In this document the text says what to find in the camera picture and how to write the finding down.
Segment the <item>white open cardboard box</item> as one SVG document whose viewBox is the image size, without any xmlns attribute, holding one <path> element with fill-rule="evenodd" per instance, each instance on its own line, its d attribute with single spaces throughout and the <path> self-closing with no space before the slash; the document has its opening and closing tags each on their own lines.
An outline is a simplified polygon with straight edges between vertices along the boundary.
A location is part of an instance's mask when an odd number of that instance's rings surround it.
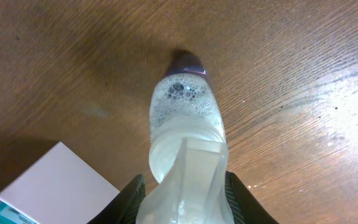
<svg viewBox="0 0 358 224">
<path fill-rule="evenodd" d="M 88 223 L 118 194 L 60 142 L 2 190 L 0 201 L 35 223 Z"/>
</svg>

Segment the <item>clear pump soap bottle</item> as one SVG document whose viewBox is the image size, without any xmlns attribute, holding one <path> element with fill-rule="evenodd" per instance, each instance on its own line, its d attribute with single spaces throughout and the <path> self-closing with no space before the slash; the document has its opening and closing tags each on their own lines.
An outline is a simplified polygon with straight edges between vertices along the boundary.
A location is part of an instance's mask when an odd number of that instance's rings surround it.
<svg viewBox="0 0 358 224">
<path fill-rule="evenodd" d="M 225 196 L 229 157 L 223 119 L 200 59 L 173 54 L 149 110 L 150 170 L 158 186 L 137 223 L 233 223 Z"/>
</svg>

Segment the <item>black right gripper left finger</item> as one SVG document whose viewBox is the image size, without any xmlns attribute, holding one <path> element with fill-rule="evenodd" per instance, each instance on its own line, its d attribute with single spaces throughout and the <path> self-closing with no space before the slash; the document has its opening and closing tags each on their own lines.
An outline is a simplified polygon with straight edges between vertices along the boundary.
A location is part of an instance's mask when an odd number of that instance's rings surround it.
<svg viewBox="0 0 358 224">
<path fill-rule="evenodd" d="M 144 176 L 136 175 L 88 224 L 135 224 L 145 196 Z"/>
</svg>

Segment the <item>teal mouthwash bottle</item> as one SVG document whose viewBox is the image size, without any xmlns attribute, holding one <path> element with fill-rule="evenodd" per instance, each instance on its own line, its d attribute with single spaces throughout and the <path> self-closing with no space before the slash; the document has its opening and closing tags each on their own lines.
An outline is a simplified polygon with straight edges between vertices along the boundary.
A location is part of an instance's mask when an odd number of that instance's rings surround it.
<svg viewBox="0 0 358 224">
<path fill-rule="evenodd" d="M 0 201 L 0 224 L 35 224 L 21 212 Z"/>
</svg>

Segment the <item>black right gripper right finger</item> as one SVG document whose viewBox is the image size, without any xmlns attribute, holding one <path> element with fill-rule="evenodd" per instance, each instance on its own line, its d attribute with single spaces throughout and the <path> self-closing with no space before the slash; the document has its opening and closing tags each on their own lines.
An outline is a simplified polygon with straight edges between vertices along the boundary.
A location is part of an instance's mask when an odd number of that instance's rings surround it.
<svg viewBox="0 0 358 224">
<path fill-rule="evenodd" d="M 235 224 L 278 224 L 233 172 L 226 171 L 225 194 Z"/>
</svg>

